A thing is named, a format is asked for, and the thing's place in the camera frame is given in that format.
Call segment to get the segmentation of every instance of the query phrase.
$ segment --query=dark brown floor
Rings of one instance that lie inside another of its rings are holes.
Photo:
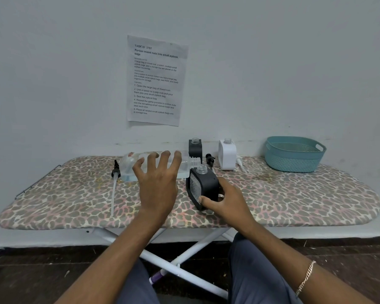
[[[380,303],[380,238],[284,240],[353,288]],[[151,244],[148,250],[172,260],[193,243]],[[105,246],[0,250],[0,303],[51,304],[79,277]],[[229,243],[212,243],[182,268],[228,289]],[[150,274],[157,267],[144,262]],[[170,294],[225,303],[192,284],[168,275],[154,288]]]

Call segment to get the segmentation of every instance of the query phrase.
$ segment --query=leg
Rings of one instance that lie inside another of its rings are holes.
[[[230,304],[301,304],[276,268],[240,233],[229,251],[232,288]]]
[[[115,304],[159,304],[148,272],[138,259],[125,280]]]

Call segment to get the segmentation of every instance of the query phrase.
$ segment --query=ironing board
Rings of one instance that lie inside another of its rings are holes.
[[[52,170],[20,193],[0,214],[0,226],[7,229],[86,228],[112,242],[117,235],[106,228],[124,228],[140,208],[137,182],[118,181],[114,217],[110,217],[113,186],[110,176],[118,156],[85,156]],[[284,173],[267,166],[259,157],[244,157],[248,173],[240,169],[221,171],[238,186],[256,221],[264,226],[345,226],[366,224],[380,214],[380,198],[369,186],[350,174],[320,164],[314,173]],[[178,180],[179,192],[172,212],[156,239],[166,228],[214,228],[203,240],[172,263],[144,250],[141,257],[161,267],[150,278],[160,279],[166,270],[208,291],[226,298],[228,292],[181,269],[180,263],[224,236],[229,226],[212,212],[198,211],[186,191],[185,179]]]

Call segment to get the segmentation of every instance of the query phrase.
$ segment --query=basket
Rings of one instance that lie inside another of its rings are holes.
[[[266,141],[266,163],[283,172],[314,172],[327,148],[305,137],[269,137]]]

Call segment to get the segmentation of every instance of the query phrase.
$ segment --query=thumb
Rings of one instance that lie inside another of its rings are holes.
[[[216,202],[216,201],[212,201],[211,199],[209,199],[208,197],[205,197],[205,196],[200,196],[198,198],[198,201],[201,202],[201,204],[208,208],[208,209],[211,209],[212,211],[215,212],[215,210],[218,208],[218,205],[219,203]]]

